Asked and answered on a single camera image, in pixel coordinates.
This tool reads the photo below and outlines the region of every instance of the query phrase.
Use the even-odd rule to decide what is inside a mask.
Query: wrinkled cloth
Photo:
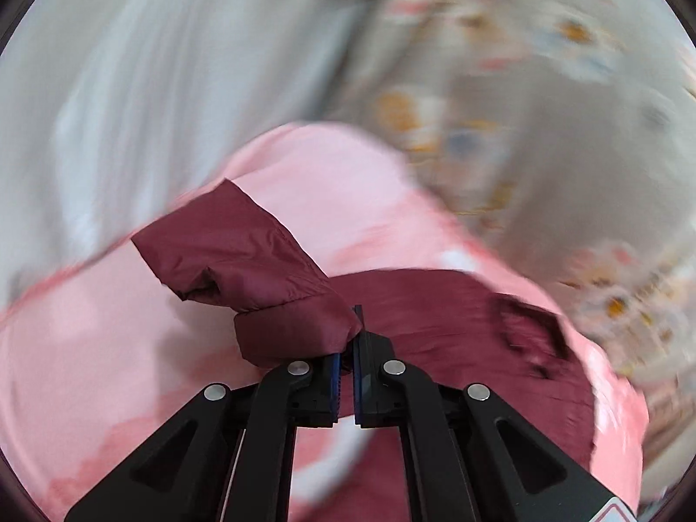
[[[340,298],[290,232],[230,181],[150,224],[133,243],[182,300],[239,312],[241,355],[256,365],[343,352],[360,329],[350,305],[360,304],[367,327],[392,338],[399,358],[444,385],[490,386],[589,468],[592,385],[548,311],[459,271],[338,276],[331,285]],[[352,413],[351,392],[342,391],[343,415]]]
[[[363,306],[365,327],[390,338],[399,359],[446,386],[484,383],[589,469],[592,385],[556,316],[459,271],[367,271],[331,284]],[[352,393],[341,389],[344,412],[352,411]]]
[[[424,193],[399,152],[339,124],[280,127],[236,152],[219,179],[170,210],[222,178],[273,214],[329,277],[455,269],[561,316],[595,394],[590,471],[638,505],[647,424],[641,394],[614,375],[603,351],[573,329],[548,294],[511,272]],[[54,276],[0,319],[0,448],[51,522],[62,521],[201,387],[258,382],[262,371],[241,357],[233,319],[229,308],[180,301],[131,241]],[[331,430],[298,430],[291,520],[340,484],[369,445],[371,431],[351,424],[347,418]]]
[[[182,300],[236,311],[239,350],[258,367],[342,353],[360,331],[355,312],[290,232],[228,180],[133,243]]]

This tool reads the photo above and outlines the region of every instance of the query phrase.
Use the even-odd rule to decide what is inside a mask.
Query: pink blanket
[[[559,312],[422,192],[398,153],[357,130],[278,128],[237,152],[222,177],[274,214],[329,276],[455,268]],[[179,301],[130,242],[59,279],[0,323],[0,448],[52,521],[201,387],[260,377],[239,355],[232,311]],[[635,508],[645,402],[596,345],[563,325],[596,395],[592,474]],[[301,430],[294,520],[330,492],[370,437],[346,420]]]

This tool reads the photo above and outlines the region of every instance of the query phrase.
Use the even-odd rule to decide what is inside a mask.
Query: maroon jacket
[[[273,216],[231,182],[140,231],[133,242],[181,299],[230,306],[242,355],[260,366],[339,352],[360,326],[391,338],[435,382],[490,386],[585,468],[594,397],[556,316],[458,271],[368,271],[328,279]],[[342,415],[352,384],[342,383]],[[378,430],[311,521],[408,520],[398,434]]]

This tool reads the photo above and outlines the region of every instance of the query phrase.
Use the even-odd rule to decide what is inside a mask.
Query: white fabric
[[[37,0],[0,55],[0,305],[307,117],[357,0]]]

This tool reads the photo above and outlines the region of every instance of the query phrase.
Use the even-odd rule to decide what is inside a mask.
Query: warning label
[[[589,522],[636,522],[629,508],[614,497]]]

